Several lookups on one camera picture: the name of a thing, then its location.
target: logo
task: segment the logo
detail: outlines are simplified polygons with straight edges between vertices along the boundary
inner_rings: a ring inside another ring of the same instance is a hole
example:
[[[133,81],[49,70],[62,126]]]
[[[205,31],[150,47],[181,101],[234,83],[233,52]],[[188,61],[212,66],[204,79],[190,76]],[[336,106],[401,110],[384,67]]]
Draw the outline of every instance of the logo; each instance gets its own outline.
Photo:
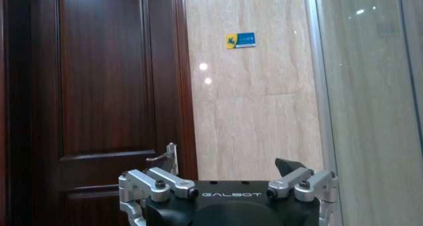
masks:
[[[237,42],[237,34],[225,35],[225,48],[233,49]]]
[[[202,193],[202,197],[258,197],[261,193]]]

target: door frame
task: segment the door frame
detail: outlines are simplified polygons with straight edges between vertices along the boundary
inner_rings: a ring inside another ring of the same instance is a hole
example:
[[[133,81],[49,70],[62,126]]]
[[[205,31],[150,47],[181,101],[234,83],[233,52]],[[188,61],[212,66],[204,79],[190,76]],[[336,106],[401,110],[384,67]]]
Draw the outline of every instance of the door frame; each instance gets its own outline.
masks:
[[[18,226],[30,220],[30,0],[0,3],[0,226]],[[185,2],[170,0],[170,4],[178,172],[182,178],[197,180]]]
[[[322,44],[320,36],[320,24],[318,24],[318,9],[317,0],[304,0],[306,10],[306,23],[308,23],[308,35],[310,44],[312,55],[312,69],[314,79],[317,112],[318,112],[318,129],[320,129],[320,141],[321,141],[321,155],[324,169],[337,172],[336,169],[336,154],[334,143],[332,135],[332,117],[330,106],[328,96],[328,86],[324,70],[324,54]],[[342,226],[342,212],[341,212],[341,199],[340,193],[336,202],[336,210],[330,216],[330,225]]]
[[[185,0],[172,0],[174,21],[174,45],[176,48],[176,78],[177,78],[177,100],[178,100],[178,159],[181,163],[178,172],[181,176],[197,180],[197,153],[193,127],[193,107],[190,90],[190,67],[188,50],[188,28]]]
[[[6,224],[3,0],[0,0],[0,226]]]

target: glass door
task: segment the glass door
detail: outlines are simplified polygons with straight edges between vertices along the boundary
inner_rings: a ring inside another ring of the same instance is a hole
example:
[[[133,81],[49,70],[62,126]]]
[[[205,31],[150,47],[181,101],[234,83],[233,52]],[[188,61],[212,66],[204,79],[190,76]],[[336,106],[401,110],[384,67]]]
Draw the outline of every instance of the glass door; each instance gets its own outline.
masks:
[[[421,225],[423,0],[313,1],[342,225]]]

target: marble wall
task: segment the marble wall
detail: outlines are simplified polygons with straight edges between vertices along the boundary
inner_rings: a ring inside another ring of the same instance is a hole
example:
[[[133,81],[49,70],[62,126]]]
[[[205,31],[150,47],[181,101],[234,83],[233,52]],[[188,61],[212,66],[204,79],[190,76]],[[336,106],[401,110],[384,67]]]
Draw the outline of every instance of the marble wall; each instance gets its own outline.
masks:
[[[185,0],[200,179],[274,179],[274,158],[321,169],[304,0]],[[224,35],[254,32],[256,47]]]

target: glass panel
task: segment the glass panel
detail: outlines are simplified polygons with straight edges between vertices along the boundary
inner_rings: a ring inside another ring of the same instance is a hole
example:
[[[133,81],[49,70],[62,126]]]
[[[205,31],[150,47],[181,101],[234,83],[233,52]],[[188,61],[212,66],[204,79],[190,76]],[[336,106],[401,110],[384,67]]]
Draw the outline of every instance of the glass panel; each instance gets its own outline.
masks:
[[[345,226],[421,225],[423,159],[398,0],[317,0]]]

